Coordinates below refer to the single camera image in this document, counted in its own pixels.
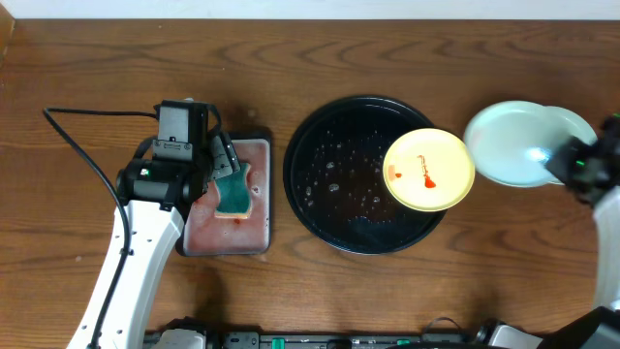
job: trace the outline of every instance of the red sauce stain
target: red sauce stain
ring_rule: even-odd
[[[424,173],[424,186],[426,188],[434,188],[437,186],[434,181],[430,179],[428,175],[428,170],[426,169],[426,160],[424,160],[424,155],[418,155],[418,158],[422,159],[422,172]]]

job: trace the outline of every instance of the wooden table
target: wooden table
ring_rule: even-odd
[[[421,243],[358,256],[297,221],[282,161],[311,111],[361,93],[458,135],[510,99],[598,127],[620,109],[618,33],[612,22],[20,20],[0,72],[0,347],[64,347],[109,244],[109,194],[41,108],[149,111],[189,96],[216,104],[229,130],[273,131],[273,236],[260,256],[173,253],[149,329],[185,315],[281,332],[419,332],[438,316],[469,329],[490,316],[529,332],[568,324],[591,306],[596,234],[563,188],[478,176]],[[58,119],[110,177],[156,130],[143,118]]]

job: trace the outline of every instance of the black plate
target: black plate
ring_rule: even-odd
[[[284,187],[297,218],[350,252],[388,253],[420,241],[446,212],[402,206],[388,192],[382,166],[394,141],[430,127],[421,112],[383,97],[349,97],[313,112],[284,158]]]

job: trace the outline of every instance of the sponge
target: sponge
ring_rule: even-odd
[[[246,219],[252,212],[252,199],[246,184],[250,164],[240,165],[239,171],[215,180],[220,193],[220,205],[215,209],[218,218]]]

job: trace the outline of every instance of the black cable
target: black cable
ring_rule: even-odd
[[[209,139],[212,139],[215,136],[219,135],[220,131],[222,131],[222,116],[220,116],[220,113],[217,111],[217,108],[215,108],[215,106],[213,105],[207,105],[206,109],[213,113],[213,116],[215,116],[215,121],[217,121],[215,126],[213,126],[213,128],[211,128],[211,130],[209,130],[206,133],[206,136]]]
[[[113,115],[113,116],[148,116],[157,118],[157,115],[151,112],[141,112],[141,111],[86,111],[86,110],[72,110],[72,109],[64,109],[64,108],[45,108],[43,109],[43,115],[46,117],[47,122],[51,125],[51,127],[56,130],[56,132],[62,137],[65,142],[67,142],[76,153],[81,156],[82,159],[90,166],[90,168],[97,174],[99,179],[104,183],[109,193],[112,195],[114,199],[114,203],[116,207],[118,207],[118,211],[120,213],[120,218],[123,222],[123,230],[124,230],[124,241],[123,241],[123,249],[120,251],[120,260],[118,261],[118,266],[116,267],[116,271],[114,272],[114,276],[112,277],[112,281],[109,284],[108,293],[104,298],[104,303],[101,306],[101,310],[99,311],[99,316],[97,317],[97,322],[95,323],[95,329],[93,330],[93,336],[90,340],[90,344],[87,348],[98,349],[99,348],[99,333],[101,332],[101,327],[104,325],[104,320],[106,318],[106,313],[108,312],[109,303],[111,302],[112,296],[114,295],[114,290],[116,289],[116,285],[118,284],[118,279],[120,278],[120,274],[123,271],[123,267],[125,266],[125,261],[127,260],[127,256],[130,253],[130,245],[131,245],[131,234],[129,232],[129,219],[127,218],[127,213],[125,212],[125,208],[121,205],[120,200],[118,199],[118,195],[114,190],[114,186],[106,177],[106,174],[97,166],[97,164],[93,161],[93,159],[86,154],[86,152],[65,132],[65,130],[54,121],[51,117],[51,112],[64,112],[64,113],[76,113],[76,114],[89,114],[89,115]]]
[[[157,136],[151,136],[149,138],[145,138],[142,142],[140,142],[138,145],[138,149],[136,149],[136,152],[134,153],[134,159],[141,159],[155,140],[157,140]]]
[[[435,320],[431,321],[428,325],[426,325],[426,327],[422,331],[422,337],[424,337],[424,335],[428,333],[428,331],[430,331],[430,329],[433,326],[435,326],[438,322],[441,322],[441,321],[448,321],[448,322],[453,323],[458,328],[458,334],[463,335],[463,330],[461,329],[460,326],[458,326],[458,324],[454,320],[450,319],[449,317],[442,316],[442,317],[436,318]]]

